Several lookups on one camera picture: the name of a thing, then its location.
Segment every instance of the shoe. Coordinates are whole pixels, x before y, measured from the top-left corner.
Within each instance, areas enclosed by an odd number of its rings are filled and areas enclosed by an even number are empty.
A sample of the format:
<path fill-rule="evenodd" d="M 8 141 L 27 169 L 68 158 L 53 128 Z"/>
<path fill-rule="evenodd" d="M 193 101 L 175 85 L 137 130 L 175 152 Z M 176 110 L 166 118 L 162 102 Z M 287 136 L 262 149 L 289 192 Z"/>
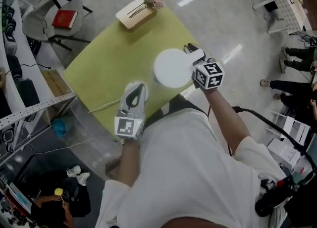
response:
<path fill-rule="evenodd" d="M 75 178 L 76 175 L 80 174 L 81 172 L 80 166 L 74 166 L 72 169 L 68 169 L 66 172 L 68 177 Z"/>
<path fill-rule="evenodd" d="M 286 65 L 285 65 L 284 61 L 288 59 L 288 55 L 287 55 L 285 50 L 286 50 L 286 47 L 283 46 L 281 49 L 280 57 L 279 57 L 279 65 L 281 68 L 281 72 L 283 74 L 285 73 L 285 69 L 286 69 Z"/>
<path fill-rule="evenodd" d="M 80 184 L 82 186 L 86 186 L 87 179 L 88 179 L 89 175 L 90 175 L 90 173 L 82 173 L 80 175 L 77 175 L 76 179 L 78 180 L 78 184 Z"/>
<path fill-rule="evenodd" d="M 281 93 L 276 93 L 273 95 L 273 99 L 275 100 L 280 100 L 281 99 L 281 94 L 283 94 L 284 92 L 281 92 Z"/>
<path fill-rule="evenodd" d="M 264 87 L 264 88 L 269 88 L 270 82 L 267 81 L 267 80 L 261 80 L 261 81 L 260 81 L 260 86 L 261 86 L 261 87 Z"/>

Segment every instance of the table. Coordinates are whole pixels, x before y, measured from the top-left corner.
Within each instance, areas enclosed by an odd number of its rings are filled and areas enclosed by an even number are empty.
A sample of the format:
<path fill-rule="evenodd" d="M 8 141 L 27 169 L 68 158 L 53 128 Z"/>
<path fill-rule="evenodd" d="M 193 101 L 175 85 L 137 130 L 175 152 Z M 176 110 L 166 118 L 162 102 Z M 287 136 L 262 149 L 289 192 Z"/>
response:
<path fill-rule="evenodd" d="M 129 32 L 119 21 L 98 35 L 68 66 L 64 77 L 89 110 L 121 98 L 125 86 L 134 80 L 149 88 L 145 105 L 147 117 L 164 106 L 191 81 L 179 89 L 169 89 L 153 80 L 153 66 L 164 49 L 196 43 L 190 32 L 168 9 Z M 93 115 L 114 135 L 114 117 L 118 104 Z"/>
<path fill-rule="evenodd" d="M 253 6 L 253 9 L 257 9 L 268 3 L 275 2 L 278 9 L 280 9 L 283 18 L 278 21 L 284 21 L 282 27 L 276 27 L 276 23 L 271 27 L 267 33 L 272 34 L 280 31 L 287 31 L 288 34 L 292 34 L 296 31 L 302 30 L 304 22 L 306 20 L 306 14 L 302 7 L 302 4 L 298 0 L 265 0 Z"/>

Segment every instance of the chair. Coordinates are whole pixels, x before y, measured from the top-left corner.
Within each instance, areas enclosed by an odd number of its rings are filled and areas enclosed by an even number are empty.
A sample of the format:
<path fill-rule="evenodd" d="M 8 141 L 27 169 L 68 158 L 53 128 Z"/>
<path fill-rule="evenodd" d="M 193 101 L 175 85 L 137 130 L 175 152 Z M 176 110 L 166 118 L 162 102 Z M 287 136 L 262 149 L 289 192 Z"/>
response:
<path fill-rule="evenodd" d="M 22 24 L 23 33 L 31 39 L 45 43 L 54 43 L 69 51 L 72 51 L 72 49 L 62 44 L 61 40 L 65 39 L 83 43 L 90 43 L 90 41 L 88 40 L 75 38 L 74 35 L 76 35 L 82 28 L 84 19 L 83 10 L 86 10 L 89 13 L 92 13 L 93 11 L 83 6 L 81 0 L 67 1 L 69 2 L 66 3 L 64 6 L 61 6 L 57 0 L 49 0 L 48 2 L 28 13 L 25 16 Z M 48 27 L 47 23 L 45 22 L 45 16 L 54 5 L 56 5 L 58 9 L 74 10 L 78 12 L 71 29 L 63 29 L 53 26 Z"/>

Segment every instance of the yellow object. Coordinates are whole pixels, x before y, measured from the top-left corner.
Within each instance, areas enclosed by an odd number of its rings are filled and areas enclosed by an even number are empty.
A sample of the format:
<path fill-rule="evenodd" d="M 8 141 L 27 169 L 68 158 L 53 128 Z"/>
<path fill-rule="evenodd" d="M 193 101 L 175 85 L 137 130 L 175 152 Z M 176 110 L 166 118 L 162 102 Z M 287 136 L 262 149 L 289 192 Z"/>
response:
<path fill-rule="evenodd" d="M 54 194 L 58 195 L 58 196 L 62 196 L 63 195 L 63 189 L 62 188 L 55 189 Z"/>
<path fill-rule="evenodd" d="M 168 48 L 183 49 L 187 43 L 198 44 L 179 19 L 168 9 L 133 33 L 119 21 L 99 34 L 68 66 L 64 77 L 90 110 L 121 98 L 131 81 L 142 81 L 149 88 L 145 105 L 147 117 L 192 84 L 169 89 L 153 80 L 154 60 Z M 114 134 L 118 104 L 93 115 Z"/>

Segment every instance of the white t-shirt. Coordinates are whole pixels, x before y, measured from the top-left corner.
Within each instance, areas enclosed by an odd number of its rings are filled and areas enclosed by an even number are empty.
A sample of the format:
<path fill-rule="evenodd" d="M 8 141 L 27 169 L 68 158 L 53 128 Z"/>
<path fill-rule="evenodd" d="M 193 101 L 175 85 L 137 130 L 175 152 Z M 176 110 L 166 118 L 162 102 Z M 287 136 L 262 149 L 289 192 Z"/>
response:
<path fill-rule="evenodd" d="M 235 158 L 216 140 L 207 116 L 183 109 L 148 127 L 140 142 L 140 175 L 132 188 L 106 181 L 96 228 L 161 228 L 194 217 L 228 228 L 267 228 L 255 213 L 259 174 L 285 174 L 263 144 L 246 137 Z M 275 210 L 270 227 L 286 217 Z"/>

